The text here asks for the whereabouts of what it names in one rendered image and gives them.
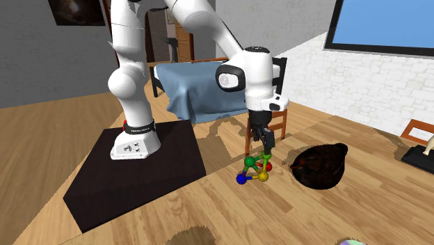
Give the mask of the black framed window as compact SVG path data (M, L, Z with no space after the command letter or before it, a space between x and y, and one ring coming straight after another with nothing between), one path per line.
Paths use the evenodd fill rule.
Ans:
M434 0L336 0L325 48L434 58Z

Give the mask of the orange wooden frame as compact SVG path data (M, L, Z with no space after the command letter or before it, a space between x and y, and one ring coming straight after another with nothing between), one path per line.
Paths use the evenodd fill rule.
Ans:
M411 141L420 143L422 145L426 145L428 143L428 141L425 141L423 139L419 139L417 137L410 135L410 132L412 131L413 128L417 128L417 129L420 129L422 131L426 131L426 132L430 132L430 133L434 134L434 125L426 123L426 122L422 122L419 120L412 119L408 123L407 127L404 129L403 133L401 134L401 138L409 139Z

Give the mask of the dark robot stand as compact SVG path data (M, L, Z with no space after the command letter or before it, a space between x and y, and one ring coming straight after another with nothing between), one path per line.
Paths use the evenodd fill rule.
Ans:
M190 121L160 122L158 151L145 159L112 160L121 128L105 129L63 196L81 232L160 198L206 175Z

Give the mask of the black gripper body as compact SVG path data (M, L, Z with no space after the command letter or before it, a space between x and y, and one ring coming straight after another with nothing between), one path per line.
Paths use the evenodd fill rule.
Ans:
M272 120L271 111L248 110L249 125L252 130L267 128Z

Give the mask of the dark wall picture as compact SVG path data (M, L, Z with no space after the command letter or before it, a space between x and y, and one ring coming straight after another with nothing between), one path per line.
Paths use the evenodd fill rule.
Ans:
M104 26L99 0L48 0L58 26Z

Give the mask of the bed with blue blanket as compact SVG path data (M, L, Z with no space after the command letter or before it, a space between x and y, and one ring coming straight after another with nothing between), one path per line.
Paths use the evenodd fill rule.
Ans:
M284 68L270 56L235 57L227 62L162 63L153 68L169 98L167 111L180 120L206 123L251 111L284 111L289 99L277 81Z

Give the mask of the colourful ball and stick toy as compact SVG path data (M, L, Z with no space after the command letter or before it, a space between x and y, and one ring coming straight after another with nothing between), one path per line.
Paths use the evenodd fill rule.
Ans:
M270 163L271 157L272 155L266 155L264 152L258 157L247 156L244 159L242 171L236 176L236 182L245 184L250 180L267 181L269 178L268 172L273 168Z

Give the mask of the wooden chair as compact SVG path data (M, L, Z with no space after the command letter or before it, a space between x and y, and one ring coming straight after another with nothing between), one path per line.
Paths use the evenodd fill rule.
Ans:
M285 109L284 111L273 111L272 112L272 120L268 124L267 128L272 130L272 131L280 130L280 138L284 139L285 135L286 135L286 128L287 128L287 110ZM245 156L246 157L250 155L251 141L253 141L253 138L252 138L252 130L251 130L250 125L249 125L249 117L248 117L248 121L247 121L247 125L246 125L246 139L245 139L245 142L246 142Z

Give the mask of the pale figure on black base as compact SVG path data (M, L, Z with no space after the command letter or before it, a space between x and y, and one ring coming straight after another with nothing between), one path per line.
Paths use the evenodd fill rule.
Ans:
M422 145L411 147L401 161L434 174L434 135L428 140L426 147Z

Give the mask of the dark brown basket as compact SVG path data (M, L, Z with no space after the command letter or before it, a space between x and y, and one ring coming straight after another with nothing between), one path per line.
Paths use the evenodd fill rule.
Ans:
M317 145L300 153L290 169L294 178L305 187L331 189L344 175L347 153L348 146L344 143Z

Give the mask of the wooden door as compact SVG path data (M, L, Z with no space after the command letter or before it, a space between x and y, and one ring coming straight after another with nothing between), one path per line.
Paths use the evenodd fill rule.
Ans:
M177 39L177 57L179 62L191 62L194 57L193 34L186 32L175 20L175 37Z

